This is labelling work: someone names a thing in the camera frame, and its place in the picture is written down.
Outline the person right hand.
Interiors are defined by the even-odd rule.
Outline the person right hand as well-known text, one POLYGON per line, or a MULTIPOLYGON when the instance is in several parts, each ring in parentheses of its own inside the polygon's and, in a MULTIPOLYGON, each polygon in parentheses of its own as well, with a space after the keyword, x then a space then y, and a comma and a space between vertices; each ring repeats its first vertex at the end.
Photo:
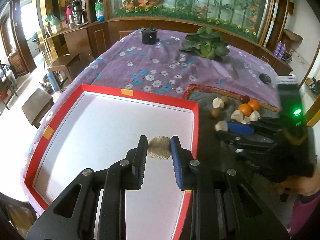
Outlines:
POLYGON ((290 176, 287 180, 276 183, 274 186, 281 194, 290 189, 289 193, 312 196, 319 191, 319 168, 315 168, 312 177, 290 176))

